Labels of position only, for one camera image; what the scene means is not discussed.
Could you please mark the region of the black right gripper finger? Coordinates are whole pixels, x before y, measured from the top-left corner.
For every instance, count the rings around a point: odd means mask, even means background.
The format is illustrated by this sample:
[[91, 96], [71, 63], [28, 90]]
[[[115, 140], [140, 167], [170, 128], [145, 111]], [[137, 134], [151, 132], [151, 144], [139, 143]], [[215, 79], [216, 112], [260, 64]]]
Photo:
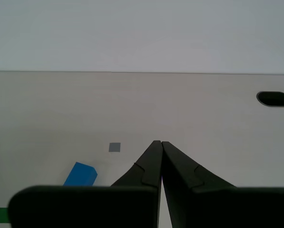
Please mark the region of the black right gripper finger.
[[33, 186], [8, 205], [14, 228], [156, 228], [162, 144], [153, 141], [109, 187]]
[[162, 146], [174, 228], [284, 228], [284, 188], [236, 187], [171, 143]]

